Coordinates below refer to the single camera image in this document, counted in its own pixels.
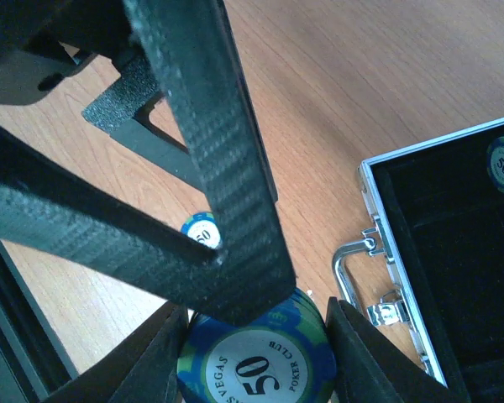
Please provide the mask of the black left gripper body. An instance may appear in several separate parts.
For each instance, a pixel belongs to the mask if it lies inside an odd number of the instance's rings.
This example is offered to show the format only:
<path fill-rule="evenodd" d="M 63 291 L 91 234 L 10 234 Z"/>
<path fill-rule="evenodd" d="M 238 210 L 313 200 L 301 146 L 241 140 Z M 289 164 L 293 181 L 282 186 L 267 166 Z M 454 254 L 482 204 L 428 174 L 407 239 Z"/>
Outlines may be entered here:
<path fill-rule="evenodd" d="M 0 105 L 40 101 L 95 57 L 118 79 L 83 117 L 122 146 L 202 189 L 181 131 L 142 44 L 127 1 L 0 1 Z"/>

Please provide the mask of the aluminium poker case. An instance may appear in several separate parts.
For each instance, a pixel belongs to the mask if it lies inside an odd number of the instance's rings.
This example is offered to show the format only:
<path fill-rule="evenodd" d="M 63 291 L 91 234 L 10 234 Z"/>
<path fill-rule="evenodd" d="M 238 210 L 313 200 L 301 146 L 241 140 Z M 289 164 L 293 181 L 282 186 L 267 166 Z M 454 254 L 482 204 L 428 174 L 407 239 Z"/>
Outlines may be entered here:
<path fill-rule="evenodd" d="M 332 262 L 340 300 L 461 402 L 504 402 L 501 136 L 504 118 L 364 160 L 373 225 Z"/>

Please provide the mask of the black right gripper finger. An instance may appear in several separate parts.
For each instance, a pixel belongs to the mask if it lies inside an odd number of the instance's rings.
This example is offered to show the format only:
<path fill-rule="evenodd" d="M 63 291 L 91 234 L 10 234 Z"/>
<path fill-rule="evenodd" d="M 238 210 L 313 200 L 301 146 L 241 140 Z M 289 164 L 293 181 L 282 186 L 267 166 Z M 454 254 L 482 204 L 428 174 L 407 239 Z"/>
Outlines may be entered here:
<path fill-rule="evenodd" d="M 220 1 L 127 1 L 171 108 L 222 244 L 186 242 L 170 299 L 232 325 L 285 300 L 295 272 L 239 53 Z"/>
<path fill-rule="evenodd" d="M 336 402 L 461 402 L 347 301 L 328 300 L 326 328 L 337 364 Z"/>
<path fill-rule="evenodd" d="M 63 169 L 0 126 L 0 238 L 209 316 L 231 316 L 222 256 Z"/>
<path fill-rule="evenodd" d="M 100 362 L 46 401 L 177 402 L 177 359 L 187 325 L 187 309 L 166 302 Z"/>

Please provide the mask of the black aluminium frame rail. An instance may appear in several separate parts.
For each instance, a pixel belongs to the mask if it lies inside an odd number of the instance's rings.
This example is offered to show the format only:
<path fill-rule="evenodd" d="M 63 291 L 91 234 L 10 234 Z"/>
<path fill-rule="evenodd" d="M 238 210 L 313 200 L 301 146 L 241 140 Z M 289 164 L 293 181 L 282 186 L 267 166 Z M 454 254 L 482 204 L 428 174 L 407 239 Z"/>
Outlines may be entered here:
<path fill-rule="evenodd" d="M 0 402 L 40 402 L 78 376 L 0 241 Z"/>

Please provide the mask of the blue white poker chip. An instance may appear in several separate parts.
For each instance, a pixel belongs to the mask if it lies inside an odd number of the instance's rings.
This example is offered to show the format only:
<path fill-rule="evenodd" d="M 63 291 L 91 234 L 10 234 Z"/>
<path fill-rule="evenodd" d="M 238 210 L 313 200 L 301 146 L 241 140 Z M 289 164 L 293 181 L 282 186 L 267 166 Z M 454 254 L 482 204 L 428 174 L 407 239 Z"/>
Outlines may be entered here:
<path fill-rule="evenodd" d="M 300 289 L 244 327 L 195 314 L 177 361 L 185 402 L 328 402 L 336 374 L 323 318 Z"/>
<path fill-rule="evenodd" d="M 210 212 L 198 212 L 190 216 L 182 224 L 181 232 L 211 249 L 217 249 L 222 241 L 214 216 Z"/>

